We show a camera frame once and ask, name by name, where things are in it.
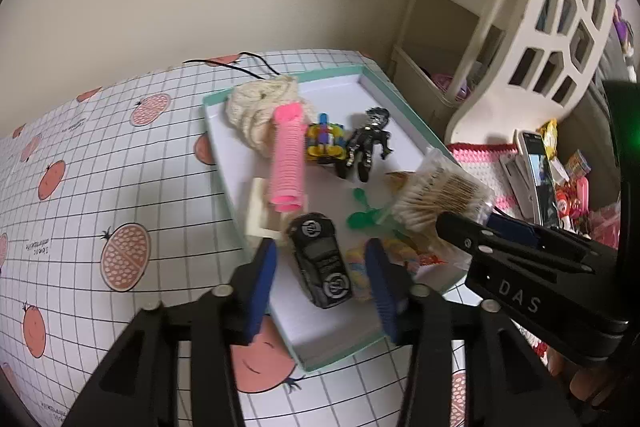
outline black toy car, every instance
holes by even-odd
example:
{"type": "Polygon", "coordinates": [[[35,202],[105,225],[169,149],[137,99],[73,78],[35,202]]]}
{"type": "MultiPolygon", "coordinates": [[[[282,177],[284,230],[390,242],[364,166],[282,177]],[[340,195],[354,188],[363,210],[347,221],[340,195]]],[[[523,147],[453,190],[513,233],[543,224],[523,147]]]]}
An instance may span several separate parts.
{"type": "Polygon", "coordinates": [[[331,308],[351,298],[351,280],[340,256],[331,219],[319,212],[297,217],[287,229],[313,304],[331,308]]]}

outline pink spring toy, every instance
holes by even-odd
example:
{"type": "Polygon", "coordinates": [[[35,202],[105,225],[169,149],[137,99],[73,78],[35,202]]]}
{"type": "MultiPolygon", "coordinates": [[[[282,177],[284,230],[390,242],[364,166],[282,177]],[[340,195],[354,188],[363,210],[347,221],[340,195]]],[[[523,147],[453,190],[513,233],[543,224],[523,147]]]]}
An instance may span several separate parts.
{"type": "Polygon", "coordinates": [[[277,212],[291,212],[304,201],[304,141],[306,125],[300,102],[277,107],[273,112],[276,139],[271,163],[269,202],[277,212]]]}

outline orange fruit print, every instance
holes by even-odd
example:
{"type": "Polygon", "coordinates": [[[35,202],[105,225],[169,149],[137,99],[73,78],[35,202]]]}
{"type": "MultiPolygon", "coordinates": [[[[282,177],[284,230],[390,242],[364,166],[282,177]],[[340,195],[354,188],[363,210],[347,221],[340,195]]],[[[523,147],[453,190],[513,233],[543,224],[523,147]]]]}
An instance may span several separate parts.
{"type": "Polygon", "coordinates": [[[29,156],[33,154],[33,152],[38,148],[40,142],[42,141],[42,134],[36,134],[33,138],[31,138],[30,142],[22,149],[22,153],[20,154],[20,161],[22,163],[26,162],[29,159],[29,156]]]}
{"type": "Polygon", "coordinates": [[[209,136],[207,133],[201,135],[196,143],[193,145],[193,154],[198,161],[204,163],[204,165],[215,165],[216,162],[213,159],[213,153],[211,152],[211,144],[209,143],[209,136]]]}
{"type": "Polygon", "coordinates": [[[78,96],[76,96],[76,100],[78,100],[78,102],[84,102],[84,100],[87,100],[87,99],[91,98],[94,94],[96,94],[101,89],[102,89],[102,86],[96,87],[95,89],[92,89],[91,91],[87,91],[87,92],[84,92],[82,94],[79,94],[78,96]]]}
{"type": "Polygon", "coordinates": [[[132,289],[149,263],[149,233],[138,223],[127,223],[113,233],[107,230],[102,238],[107,240],[100,259],[102,278],[116,292],[132,289]]]}
{"type": "Polygon", "coordinates": [[[27,348],[31,354],[39,359],[44,353],[47,344],[47,332],[44,328],[44,320],[40,310],[36,306],[24,305],[24,318],[22,319],[22,334],[27,348]]]}
{"type": "Polygon", "coordinates": [[[23,123],[20,127],[18,127],[15,131],[14,131],[14,139],[16,139],[18,136],[20,136],[20,133],[22,132],[22,130],[24,129],[24,126],[26,124],[23,123]]]}
{"type": "Polygon", "coordinates": [[[289,355],[273,320],[262,318],[260,332],[248,346],[231,346],[236,388],[242,393],[263,393],[286,383],[298,387],[290,375],[296,362],[289,355]]]}
{"type": "Polygon", "coordinates": [[[239,54],[236,55],[224,55],[223,57],[213,57],[208,58],[207,60],[213,60],[215,62],[221,62],[222,64],[232,64],[240,57],[239,54]]]}
{"type": "Polygon", "coordinates": [[[150,124],[169,107],[170,103],[171,97],[165,92],[144,98],[138,102],[138,107],[131,113],[131,124],[136,127],[150,124]]]}
{"type": "Polygon", "coordinates": [[[53,191],[58,188],[62,181],[62,176],[65,175],[65,168],[65,163],[62,160],[58,160],[47,167],[47,171],[40,180],[40,185],[38,185],[38,199],[40,201],[49,198],[53,191]]]}
{"type": "Polygon", "coordinates": [[[4,264],[4,260],[6,259],[6,252],[9,250],[9,238],[4,232],[0,235],[0,268],[4,264]]]}
{"type": "Polygon", "coordinates": [[[4,373],[9,383],[11,384],[11,387],[14,388],[15,394],[20,396],[20,387],[18,387],[18,379],[15,378],[15,373],[13,369],[11,369],[11,366],[8,363],[3,362],[0,367],[2,367],[2,372],[4,373]]]}

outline tablecloth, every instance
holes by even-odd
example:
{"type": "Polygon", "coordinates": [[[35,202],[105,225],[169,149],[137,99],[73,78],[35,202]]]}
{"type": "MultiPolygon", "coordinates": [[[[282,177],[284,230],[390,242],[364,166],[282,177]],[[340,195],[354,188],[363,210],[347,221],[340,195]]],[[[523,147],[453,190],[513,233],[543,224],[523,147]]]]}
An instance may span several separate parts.
{"type": "MultiPolygon", "coordinates": [[[[282,73],[364,63],[383,75],[352,51],[261,55],[282,73]]],[[[235,59],[269,73],[251,57],[221,58],[235,59]]],[[[205,64],[153,71],[96,86],[0,140],[0,365],[43,426],[62,423],[137,309],[158,299],[166,305],[196,299],[238,265],[240,242],[210,154],[202,99],[248,79],[205,64]],[[105,264],[127,248],[128,266],[105,264]]],[[[479,301],[463,285],[446,298],[479,301]]],[[[263,333],[275,337],[268,320],[263,333]]],[[[286,375],[239,379],[248,427],[396,424],[408,347],[382,340],[305,375],[281,342],[272,344],[276,353],[249,356],[258,365],[269,356],[290,365],[286,375]]],[[[191,425],[189,348],[180,344],[181,426],[191,425]]],[[[452,350],[457,426],[462,342],[452,350]]]]}

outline black action figure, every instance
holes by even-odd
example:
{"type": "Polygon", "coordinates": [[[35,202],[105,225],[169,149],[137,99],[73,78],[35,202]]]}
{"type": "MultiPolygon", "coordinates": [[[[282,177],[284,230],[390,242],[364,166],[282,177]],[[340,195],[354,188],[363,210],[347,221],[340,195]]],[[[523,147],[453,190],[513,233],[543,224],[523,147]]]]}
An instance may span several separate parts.
{"type": "Polygon", "coordinates": [[[383,130],[389,123],[389,111],[383,107],[372,107],[367,111],[369,121],[364,127],[358,127],[347,142],[346,169],[353,167],[356,163],[356,153],[362,156],[358,161],[358,178],[361,182],[369,181],[369,171],[371,170],[373,146],[376,143],[382,145],[380,157],[385,159],[393,151],[388,147],[388,140],[391,133],[383,130]]]}

